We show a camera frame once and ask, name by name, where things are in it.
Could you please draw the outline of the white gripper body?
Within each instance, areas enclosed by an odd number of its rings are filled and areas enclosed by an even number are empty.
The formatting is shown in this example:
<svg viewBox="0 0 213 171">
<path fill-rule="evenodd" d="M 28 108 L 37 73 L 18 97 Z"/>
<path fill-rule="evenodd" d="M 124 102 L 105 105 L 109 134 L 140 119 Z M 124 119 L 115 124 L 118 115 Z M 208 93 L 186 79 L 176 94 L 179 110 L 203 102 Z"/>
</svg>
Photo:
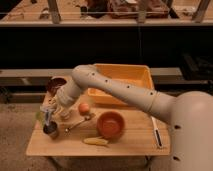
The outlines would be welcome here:
<svg viewBox="0 0 213 171">
<path fill-rule="evenodd" d="M 47 100 L 46 102 L 44 102 L 41 106 L 40 106 L 40 110 L 42 112 L 45 113 L 45 110 L 46 109 L 49 109 L 52 114 L 57 114 L 60 116 L 60 113 L 63 111 L 63 110 L 70 110 L 70 108 L 65 108 L 65 107 L 62 107 L 60 104 L 57 103 L 56 99 L 55 98 L 52 98 L 52 99 L 49 99 Z"/>
</svg>

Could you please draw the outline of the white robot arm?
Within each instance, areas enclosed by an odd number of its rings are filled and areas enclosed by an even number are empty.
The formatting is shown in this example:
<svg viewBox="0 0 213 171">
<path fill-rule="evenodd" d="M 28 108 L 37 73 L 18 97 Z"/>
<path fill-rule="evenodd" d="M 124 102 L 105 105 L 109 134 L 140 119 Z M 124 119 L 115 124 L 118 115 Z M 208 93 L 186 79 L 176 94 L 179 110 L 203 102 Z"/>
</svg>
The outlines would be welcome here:
<svg viewBox="0 0 213 171">
<path fill-rule="evenodd" d="M 189 91 L 177 97 L 102 75 L 94 65 L 78 65 L 51 102 L 40 107 L 48 115 L 67 108 L 89 88 L 105 93 L 170 125 L 170 171 L 213 171 L 213 96 Z"/>
</svg>

